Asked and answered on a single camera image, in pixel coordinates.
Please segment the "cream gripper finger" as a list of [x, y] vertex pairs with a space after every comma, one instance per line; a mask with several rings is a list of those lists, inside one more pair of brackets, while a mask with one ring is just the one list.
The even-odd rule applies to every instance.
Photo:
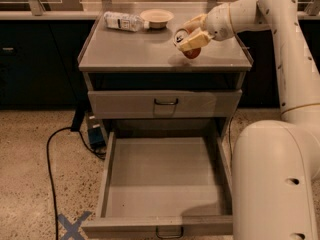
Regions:
[[191, 33], [198, 28], [202, 28], [205, 25], [206, 17], [206, 14], [200, 14], [192, 18], [191, 20], [185, 22], [182, 28], [185, 29], [188, 33]]
[[183, 39], [179, 42], [179, 50], [182, 52], [202, 48], [214, 38], [207, 30], [202, 30], [201, 28], [197, 28], [192, 32], [184, 30], [184, 32]]

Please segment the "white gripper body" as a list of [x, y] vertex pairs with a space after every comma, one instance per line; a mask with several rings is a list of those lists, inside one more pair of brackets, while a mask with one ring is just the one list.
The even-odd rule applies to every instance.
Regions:
[[206, 16], [205, 27], [213, 40], [223, 41], [234, 36], [228, 3], [214, 7]]

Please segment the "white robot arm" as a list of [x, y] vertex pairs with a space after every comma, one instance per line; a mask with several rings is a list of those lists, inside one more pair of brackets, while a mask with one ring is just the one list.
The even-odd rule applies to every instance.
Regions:
[[243, 31], [272, 33], [281, 118], [247, 126], [234, 146], [234, 240], [318, 240], [312, 183], [320, 175], [320, 73], [297, 2], [224, 3], [184, 23], [174, 37], [189, 54]]

